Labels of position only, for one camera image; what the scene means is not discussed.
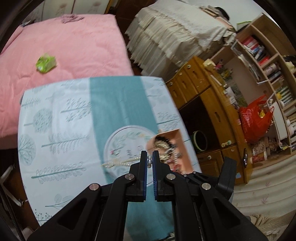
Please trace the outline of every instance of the pink bedspread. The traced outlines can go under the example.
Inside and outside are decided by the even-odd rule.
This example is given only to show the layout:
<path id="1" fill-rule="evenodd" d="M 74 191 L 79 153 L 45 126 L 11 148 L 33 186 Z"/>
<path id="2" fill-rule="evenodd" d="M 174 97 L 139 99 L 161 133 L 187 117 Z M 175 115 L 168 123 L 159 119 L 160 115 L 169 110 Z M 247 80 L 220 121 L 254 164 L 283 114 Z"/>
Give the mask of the pink bedspread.
<path id="1" fill-rule="evenodd" d="M 63 24 L 60 18 L 26 26 L 0 54 L 0 137 L 17 133 L 20 99 L 25 90 L 62 80 L 133 75 L 114 15 L 82 15 Z M 57 67 L 46 74 L 35 64 L 44 53 Z"/>

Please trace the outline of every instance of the wooden drawer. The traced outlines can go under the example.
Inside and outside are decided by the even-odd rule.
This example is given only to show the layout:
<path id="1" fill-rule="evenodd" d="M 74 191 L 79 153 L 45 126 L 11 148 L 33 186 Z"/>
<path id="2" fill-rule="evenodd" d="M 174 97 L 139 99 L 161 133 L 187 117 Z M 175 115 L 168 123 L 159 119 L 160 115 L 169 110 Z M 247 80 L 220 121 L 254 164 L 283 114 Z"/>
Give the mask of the wooden drawer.
<path id="1" fill-rule="evenodd" d="M 197 157 L 202 173 L 217 177 L 223 165 L 223 157 L 220 151 L 211 152 Z"/>
<path id="2" fill-rule="evenodd" d="M 207 76 L 204 74 L 198 63 L 195 62 L 194 58 L 188 61 L 183 67 L 183 70 L 188 74 L 198 93 L 203 92 L 210 86 Z"/>
<path id="3" fill-rule="evenodd" d="M 214 90 L 208 88 L 200 95 L 211 118 L 221 147 L 236 143 L 232 128 Z"/>
<path id="4" fill-rule="evenodd" d="M 244 183 L 244 170 L 242 167 L 242 160 L 237 145 L 223 149 L 222 154 L 224 158 L 227 156 L 237 162 L 237 175 L 235 179 L 235 184 Z"/>
<path id="5" fill-rule="evenodd" d="M 180 108 L 182 105 L 186 103 L 186 100 L 183 97 L 183 94 L 181 93 L 177 81 L 175 79 L 171 79 L 166 85 L 170 94 L 172 95 L 176 107 Z"/>
<path id="6" fill-rule="evenodd" d="M 180 70 L 175 78 L 179 84 L 179 87 L 183 93 L 183 96 L 185 97 L 186 102 L 188 102 L 198 94 L 189 76 L 186 74 L 184 70 Z"/>

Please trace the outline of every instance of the wooden floor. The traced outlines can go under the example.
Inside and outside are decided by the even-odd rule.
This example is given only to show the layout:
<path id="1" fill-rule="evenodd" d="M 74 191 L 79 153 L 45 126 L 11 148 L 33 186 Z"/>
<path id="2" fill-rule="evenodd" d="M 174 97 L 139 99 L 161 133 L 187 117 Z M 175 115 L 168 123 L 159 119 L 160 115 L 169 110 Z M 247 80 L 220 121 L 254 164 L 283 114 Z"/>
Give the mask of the wooden floor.
<path id="1" fill-rule="evenodd" d="M 124 35 L 123 38 L 127 45 L 127 35 Z M 134 64 L 133 61 L 131 61 L 131 66 L 134 75 L 141 75 L 142 69 L 138 67 L 137 64 Z M 21 179 L 17 149 L 0 150 L 0 175 L 2 175 L 5 170 L 13 164 L 15 165 L 15 169 L 12 170 L 9 178 L 4 183 L 4 186 L 15 196 L 16 199 L 25 201 L 27 197 Z M 36 230 L 39 227 L 39 224 L 28 202 L 26 202 L 22 207 L 17 206 L 14 202 L 11 202 L 11 205 L 19 224 L 23 228 L 31 227 L 33 230 Z"/>

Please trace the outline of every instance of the black cable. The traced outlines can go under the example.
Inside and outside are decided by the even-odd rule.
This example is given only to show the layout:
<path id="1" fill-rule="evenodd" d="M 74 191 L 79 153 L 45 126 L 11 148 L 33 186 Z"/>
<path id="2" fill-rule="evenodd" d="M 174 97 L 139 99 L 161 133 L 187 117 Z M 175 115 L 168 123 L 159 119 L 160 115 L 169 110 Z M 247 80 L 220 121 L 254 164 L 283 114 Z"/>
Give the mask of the black cable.
<path id="1" fill-rule="evenodd" d="M 17 231 L 17 234 L 18 234 L 20 240 L 21 241 L 26 241 L 25 240 L 25 237 L 24 237 L 24 235 L 23 235 L 23 233 L 22 233 L 22 231 L 20 229 L 20 226 L 17 223 L 17 219 L 16 219 L 16 216 L 15 216 L 15 213 L 13 212 L 12 206 L 11 206 L 11 204 L 9 202 L 9 199 L 8 199 L 6 193 L 4 192 L 4 190 L 2 188 L 2 185 L 0 185 L 0 196 L 1 196 L 4 204 L 7 206 L 7 209 L 8 209 L 9 215 L 10 215 L 10 218 L 11 218 L 11 220 L 13 222 L 13 225 L 15 227 L 15 230 Z"/>

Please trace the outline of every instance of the green package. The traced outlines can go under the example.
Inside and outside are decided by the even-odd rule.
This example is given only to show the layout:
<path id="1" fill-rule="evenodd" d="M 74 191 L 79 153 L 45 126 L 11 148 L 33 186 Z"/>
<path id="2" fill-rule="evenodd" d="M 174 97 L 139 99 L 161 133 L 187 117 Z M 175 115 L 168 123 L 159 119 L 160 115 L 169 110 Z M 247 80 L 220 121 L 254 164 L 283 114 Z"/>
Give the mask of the green package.
<path id="1" fill-rule="evenodd" d="M 56 59 L 54 56 L 49 56 L 47 53 L 42 55 L 37 63 L 36 68 L 39 72 L 45 74 L 54 68 L 57 65 Z"/>

